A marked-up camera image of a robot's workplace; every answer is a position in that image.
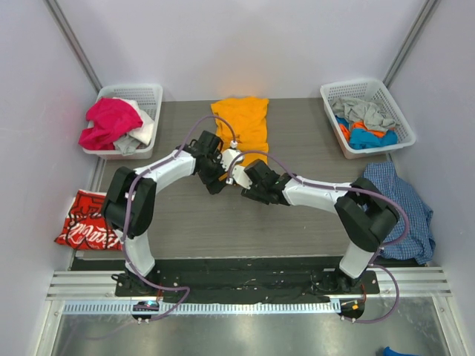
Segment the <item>orange yellow t shirt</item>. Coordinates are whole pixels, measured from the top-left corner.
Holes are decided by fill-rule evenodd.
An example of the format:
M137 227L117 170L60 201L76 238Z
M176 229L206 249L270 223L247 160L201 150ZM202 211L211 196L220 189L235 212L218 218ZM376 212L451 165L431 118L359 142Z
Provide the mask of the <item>orange yellow t shirt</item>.
M253 96L229 98L212 103L211 111L232 126L238 150L268 153L268 105L268 99Z

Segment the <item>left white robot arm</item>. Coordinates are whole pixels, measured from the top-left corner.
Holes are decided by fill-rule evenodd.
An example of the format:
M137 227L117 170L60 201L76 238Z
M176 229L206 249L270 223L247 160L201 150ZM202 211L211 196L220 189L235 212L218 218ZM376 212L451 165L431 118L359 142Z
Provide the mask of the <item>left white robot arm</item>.
M210 194L225 187L221 149L223 140L203 131L168 156L141 168L116 170L107 190L101 214L119 237L125 272L114 274L117 292L149 296L157 290L159 272L151 254L148 228L153 220L156 195L184 177L199 176Z

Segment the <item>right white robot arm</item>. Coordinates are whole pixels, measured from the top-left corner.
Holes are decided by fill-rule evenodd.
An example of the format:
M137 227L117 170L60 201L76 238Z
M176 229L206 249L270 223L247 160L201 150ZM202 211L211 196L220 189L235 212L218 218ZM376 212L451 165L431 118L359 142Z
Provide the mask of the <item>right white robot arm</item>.
M325 189L322 182L278 174L257 159L246 168L233 168L232 179L243 188L241 195L248 199L266 205L316 208L338 216L350 243L335 270L318 272L313 280L313 288L322 294L355 291L385 238L399 221L398 211L386 200L352 190L379 193L362 177L342 188Z

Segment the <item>left white plastic basket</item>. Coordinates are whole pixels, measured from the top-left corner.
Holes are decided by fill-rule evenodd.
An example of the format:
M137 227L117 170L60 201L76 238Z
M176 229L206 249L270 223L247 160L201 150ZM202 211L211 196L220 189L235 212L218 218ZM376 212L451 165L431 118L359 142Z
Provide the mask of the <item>left white plastic basket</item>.
M101 99L122 99L125 101L135 101L138 108L147 113L152 120L151 139L148 144L140 143L139 147L131 155L124 156L120 150L82 150L86 154L96 155L103 159L148 159L151 158L157 136L157 129L160 120L160 107L163 98L163 88L158 84L127 84L110 85L103 87L98 94L96 101Z

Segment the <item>white plastic basket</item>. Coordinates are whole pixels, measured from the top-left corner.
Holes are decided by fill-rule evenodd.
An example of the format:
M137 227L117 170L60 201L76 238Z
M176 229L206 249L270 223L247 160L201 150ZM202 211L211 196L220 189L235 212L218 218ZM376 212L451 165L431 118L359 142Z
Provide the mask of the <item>white plastic basket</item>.
M151 158L157 136L157 129L160 120L160 107L163 98L163 88L158 84L127 84L110 85L103 87L98 94L96 101L101 99L122 99L125 101L135 101L138 108L147 113L152 120L151 139L148 144L140 143L139 147L131 155L124 156L120 150L82 150L86 154L96 155L103 159L148 159Z
M353 79L342 82L333 82L322 85L320 88L321 98L325 114L332 126L340 148L347 159L359 159L367 156L389 154L402 148L409 147L416 142L416 136L401 112L396 101L382 81L372 78ZM397 143L381 148L368 148L355 150L351 148L340 130L335 114L331 108L334 99L348 96L351 98L374 101L382 104L389 116L396 121L395 134Z

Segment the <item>white grey garment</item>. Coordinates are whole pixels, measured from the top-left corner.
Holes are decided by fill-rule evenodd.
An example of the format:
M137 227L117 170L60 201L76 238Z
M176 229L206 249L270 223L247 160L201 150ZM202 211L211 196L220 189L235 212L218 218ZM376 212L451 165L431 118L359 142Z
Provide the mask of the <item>white grey garment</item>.
M130 156L134 154L141 145L148 146L150 144L154 130L154 120L139 107L136 101L128 99L120 100L131 106L142 120L142 125L139 128L129 131L113 143L114 148L123 156Z

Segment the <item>pink t shirt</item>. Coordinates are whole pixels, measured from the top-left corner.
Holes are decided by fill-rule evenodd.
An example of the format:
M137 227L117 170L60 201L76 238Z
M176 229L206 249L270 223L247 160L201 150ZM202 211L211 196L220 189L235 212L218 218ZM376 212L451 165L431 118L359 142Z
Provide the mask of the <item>pink t shirt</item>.
M86 113L86 120L93 125L81 132L79 145L90 151L113 150L114 142L143 124L132 105L113 98L99 99Z

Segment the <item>blue t shirt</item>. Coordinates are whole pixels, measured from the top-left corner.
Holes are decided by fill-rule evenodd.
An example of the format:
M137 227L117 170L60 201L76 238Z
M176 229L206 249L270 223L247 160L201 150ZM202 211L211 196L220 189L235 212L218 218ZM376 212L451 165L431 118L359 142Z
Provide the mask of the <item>blue t shirt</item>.
M393 129L386 132L372 131L363 122L349 123L339 116L335 118L346 142L352 149L381 148L398 143L397 134Z

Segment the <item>grey t shirt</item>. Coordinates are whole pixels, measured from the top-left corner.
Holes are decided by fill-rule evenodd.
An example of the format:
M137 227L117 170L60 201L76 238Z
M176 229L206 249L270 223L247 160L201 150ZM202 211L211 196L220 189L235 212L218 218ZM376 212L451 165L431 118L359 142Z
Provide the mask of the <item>grey t shirt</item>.
M381 101L365 101L348 96L334 99L330 105L336 116L349 123L363 122L372 131L386 132L397 126L396 120L384 109Z

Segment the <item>right white plastic basket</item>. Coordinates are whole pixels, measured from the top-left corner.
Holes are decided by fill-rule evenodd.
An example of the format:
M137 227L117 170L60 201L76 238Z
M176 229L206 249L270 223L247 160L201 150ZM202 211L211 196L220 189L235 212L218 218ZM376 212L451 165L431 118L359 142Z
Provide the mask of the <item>right white plastic basket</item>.
M372 78L353 79L342 82L333 82L322 85L320 88L321 98L325 114L332 126L340 148L347 159L359 159L367 156L389 154L402 148L409 147L416 142L416 136L401 112L396 101L382 81ZM389 116L396 121L395 134L397 143L381 148L368 148L355 150L351 148L340 130L335 114L331 108L334 99L348 96L351 98L374 101L382 104Z

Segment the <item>red white printed t shirt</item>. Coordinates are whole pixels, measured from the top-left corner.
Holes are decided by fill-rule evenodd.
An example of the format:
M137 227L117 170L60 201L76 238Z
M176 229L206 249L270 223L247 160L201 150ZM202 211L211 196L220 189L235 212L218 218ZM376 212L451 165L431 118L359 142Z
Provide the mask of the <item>red white printed t shirt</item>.
M121 251L119 237L101 214L105 193L78 190L54 240L76 251Z

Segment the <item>blue checkered shirt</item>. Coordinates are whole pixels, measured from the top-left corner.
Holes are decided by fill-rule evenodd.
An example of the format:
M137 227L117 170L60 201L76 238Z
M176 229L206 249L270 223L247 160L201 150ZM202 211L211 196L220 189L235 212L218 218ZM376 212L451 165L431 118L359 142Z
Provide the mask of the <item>blue checkered shirt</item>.
M419 265L430 262L436 247L430 230L433 209L420 198L411 184L398 176L390 161L368 164L363 177L371 181L383 195L400 205L409 219L406 238L384 248L380 256L393 260L414 259Z

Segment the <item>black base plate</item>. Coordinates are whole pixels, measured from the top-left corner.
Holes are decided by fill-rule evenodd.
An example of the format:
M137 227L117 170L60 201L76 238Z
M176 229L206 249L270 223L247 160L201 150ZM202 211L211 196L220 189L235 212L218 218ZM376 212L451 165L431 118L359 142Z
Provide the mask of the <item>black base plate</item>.
M311 277L332 271L340 260L340 256L161 259L155 261L155 268L161 285L165 282L170 286L182 283L197 293L225 287L266 286L277 289L307 286Z

